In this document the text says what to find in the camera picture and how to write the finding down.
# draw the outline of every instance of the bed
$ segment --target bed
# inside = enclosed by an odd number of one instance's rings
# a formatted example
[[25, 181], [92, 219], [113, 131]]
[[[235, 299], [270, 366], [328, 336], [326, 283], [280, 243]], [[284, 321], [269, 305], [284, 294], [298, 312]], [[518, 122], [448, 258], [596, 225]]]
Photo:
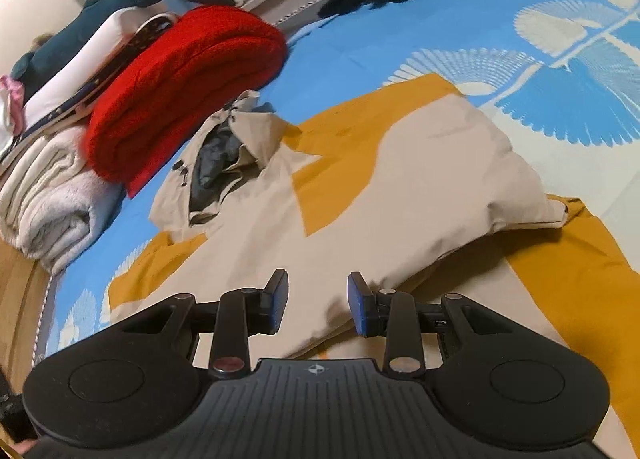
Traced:
[[[640, 271], [640, 0], [413, 0], [313, 22], [321, 1], [273, 20], [288, 33], [308, 23], [261, 90], [281, 117], [298, 124], [439, 73], [510, 137], [546, 192], [580, 197]], [[51, 281], [34, 362], [109, 324], [108, 286], [158, 233], [148, 213], [174, 159]]]

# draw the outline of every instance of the red blanket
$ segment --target red blanket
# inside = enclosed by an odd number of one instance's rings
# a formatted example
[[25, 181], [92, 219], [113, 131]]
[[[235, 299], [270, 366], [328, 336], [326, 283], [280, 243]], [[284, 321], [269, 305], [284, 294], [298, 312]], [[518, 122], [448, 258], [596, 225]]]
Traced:
[[82, 148], [133, 197], [213, 112], [280, 70], [282, 34], [252, 14], [203, 6], [185, 16], [97, 100]]

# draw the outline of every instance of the wooden bed frame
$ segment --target wooden bed frame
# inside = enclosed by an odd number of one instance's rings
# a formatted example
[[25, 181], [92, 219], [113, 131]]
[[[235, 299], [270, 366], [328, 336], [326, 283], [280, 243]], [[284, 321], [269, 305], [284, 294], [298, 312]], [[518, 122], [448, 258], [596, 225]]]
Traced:
[[[317, 19], [322, 1], [251, 0], [244, 8], [290, 35]], [[0, 365], [17, 391], [31, 370], [48, 285], [39, 265], [0, 241]]]

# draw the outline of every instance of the blue bedsheet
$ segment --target blue bedsheet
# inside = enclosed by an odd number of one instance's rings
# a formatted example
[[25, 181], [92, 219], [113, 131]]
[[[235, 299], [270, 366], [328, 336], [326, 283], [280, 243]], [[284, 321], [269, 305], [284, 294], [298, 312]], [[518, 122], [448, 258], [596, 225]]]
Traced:
[[[475, 105], [502, 100], [505, 112], [547, 136], [563, 135], [572, 143], [584, 144], [629, 142], [637, 137], [633, 134], [637, 115], [625, 118], [623, 127], [618, 118], [593, 116], [598, 128], [587, 129], [586, 136], [578, 132], [579, 126], [574, 126], [571, 118], [539, 107], [535, 99], [542, 98], [531, 86], [509, 97], [500, 94], [539, 64], [546, 72], [540, 71], [536, 78], [547, 78], [547, 88], [558, 93], [558, 85], [575, 84], [571, 79], [584, 67], [592, 68], [584, 77], [589, 80], [599, 60], [619, 67], [620, 58], [610, 53], [610, 46], [602, 46], [602, 38], [585, 48], [580, 57], [564, 65], [562, 61], [576, 42], [586, 45], [608, 28], [627, 45], [640, 47], [637, 10], [638, 0], [413, 0], [363, 8], [310, 28], [297, 39], [279, 77], [262, 90], [262, 100], [271, 102], [286, 120], [299, 123], [382, 85], [435, 71], [458, 85]], [[620, 26], [621, 20], [633, 14], [635, 19]], [[601, 73], [610, 74], [609, 66]], [[629, 67], [631, 78], [636, 78], [638, 66], [627, 64]], [[564, 80], [549, 78], [553, 70], [556, 77], [563, 72]], [[588, 81], [587, 87], [595, 89], [597, 84]], [[640, 104], [640, 97], [636, 99], [640, 80], [635, 87], [633, 82], [618, 87], [626, 100]], [[601, 102], [611, 101], [601, 90], [597, 97]], [[593, 100], [586, 96], [584, 101], [588, 117]], [[556, 126], [558, 121], [562, 128]], [[628, 139], [620, 133], [618, 138], [611, 134], [622, 128]], [[47, 355], [108, 324], [107, 286], [156, 235], [147, 216], [170, 165], [135, 198], [125, 200], [98, 242], [69, 266], [54, 295]]]

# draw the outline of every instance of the metal screw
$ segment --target metal screw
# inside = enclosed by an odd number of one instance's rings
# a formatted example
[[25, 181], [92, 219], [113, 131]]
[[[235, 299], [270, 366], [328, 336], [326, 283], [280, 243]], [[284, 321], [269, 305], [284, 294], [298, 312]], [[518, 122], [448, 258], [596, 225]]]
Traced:
[[244, 361], [235, 356], [225, 356], [213, 362], [213, 368], [219, 373], [237, 373], [244, 367]]
[[409, 356], [394, 358], [389, 362], [392, 371], [402, 374], [415, 373], [420, 368], [420, 362]]

